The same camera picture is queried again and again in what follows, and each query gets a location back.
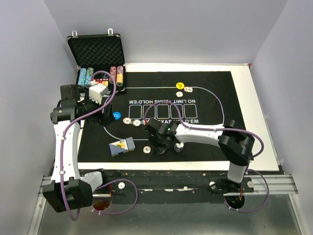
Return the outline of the blue poker chip stack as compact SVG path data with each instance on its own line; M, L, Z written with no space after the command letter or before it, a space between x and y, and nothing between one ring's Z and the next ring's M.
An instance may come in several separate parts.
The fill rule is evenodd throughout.
M183 150L184 148L184 143L180 142L180 143L175 143L174 145L174 150L179 153Z

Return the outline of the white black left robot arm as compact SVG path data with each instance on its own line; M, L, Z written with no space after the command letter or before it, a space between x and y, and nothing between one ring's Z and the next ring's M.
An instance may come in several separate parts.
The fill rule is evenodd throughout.
M60 87L61 99L50 114L56 137L54 168L50 184L43 186L43 196L56 212L89 207L94 191L104 193L108 189L109 182L101 170L81 176L78 168L81 121L89 119L102 126L114 121L112 106L102 107L108 91L103 84L86 91L79 85Z

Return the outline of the grey 1 poker chip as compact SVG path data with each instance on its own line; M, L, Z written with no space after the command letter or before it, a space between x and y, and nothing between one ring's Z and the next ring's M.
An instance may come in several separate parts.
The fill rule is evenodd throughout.
M141 125L141 120L135 119L133 120L133 126L139 127Z

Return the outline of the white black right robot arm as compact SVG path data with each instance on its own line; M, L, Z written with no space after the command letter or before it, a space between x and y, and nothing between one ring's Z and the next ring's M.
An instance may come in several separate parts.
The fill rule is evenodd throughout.
M201 143L221 149L229 161L229 170L225 187L235 192L243 186L243 177L252 157L255 138L242 130L234 120L227 126L199 125L180 121L165 123L149 119L144 129L149 133L148 140L158 154L163 154L175 143Z

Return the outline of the red poker chip stack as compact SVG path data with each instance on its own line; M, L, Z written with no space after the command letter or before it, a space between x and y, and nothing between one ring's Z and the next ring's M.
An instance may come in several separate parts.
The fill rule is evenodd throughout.
M145 147L143 148L143 152L144 152L145 154L151 153L151 147L145 146Z

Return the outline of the blue playing card box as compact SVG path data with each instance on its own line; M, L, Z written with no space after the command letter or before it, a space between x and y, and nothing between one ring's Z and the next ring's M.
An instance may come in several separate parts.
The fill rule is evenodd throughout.
M122 139L109 144L111 156L117 156L135 150L135 143L132 137Z

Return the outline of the blue small blind button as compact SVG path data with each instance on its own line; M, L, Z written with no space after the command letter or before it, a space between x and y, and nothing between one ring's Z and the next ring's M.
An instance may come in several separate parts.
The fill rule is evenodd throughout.
M114 116L115 120L121 119L121 113L120 112L114 112L113 116Z

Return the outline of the yellow big blind button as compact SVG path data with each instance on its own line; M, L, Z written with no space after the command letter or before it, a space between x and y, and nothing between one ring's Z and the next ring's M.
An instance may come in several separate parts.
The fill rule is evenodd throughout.
M176 88L179 89L179 90L184 89L184 87L185 87L185 85L184 85L182 82L178 82L178 83L176 84Z

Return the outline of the red 100 poker chip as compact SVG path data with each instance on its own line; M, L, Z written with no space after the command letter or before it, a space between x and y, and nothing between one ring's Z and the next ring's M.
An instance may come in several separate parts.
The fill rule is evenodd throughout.
M125 118L123 118L123 123L129 125L132 123L132 120L129 117L127 117L127 118L125 117Z

